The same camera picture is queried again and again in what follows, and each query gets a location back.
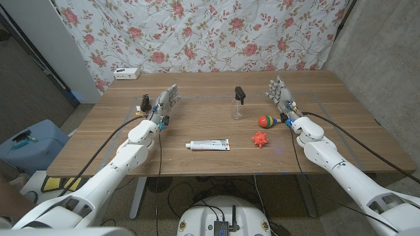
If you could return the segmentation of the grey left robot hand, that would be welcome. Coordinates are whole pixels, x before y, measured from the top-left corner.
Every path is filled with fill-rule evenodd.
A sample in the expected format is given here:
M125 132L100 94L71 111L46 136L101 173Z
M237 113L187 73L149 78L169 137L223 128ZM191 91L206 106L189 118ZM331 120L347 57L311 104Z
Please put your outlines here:
M174 84L158 96L148 120L154 122L159 129L164 129L169 125L169 114L179 100L178 87Z

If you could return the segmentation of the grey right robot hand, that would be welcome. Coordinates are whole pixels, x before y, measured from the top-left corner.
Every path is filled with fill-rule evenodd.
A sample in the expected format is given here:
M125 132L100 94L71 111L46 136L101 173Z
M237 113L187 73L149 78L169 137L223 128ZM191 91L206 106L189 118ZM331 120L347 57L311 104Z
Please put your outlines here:
M288 127L299 118L303 116L302 112L297 107L295 99L286 87L283 78L278 75L276 80L270 80L268 85L268 92L265 92L280 111L280 120Z

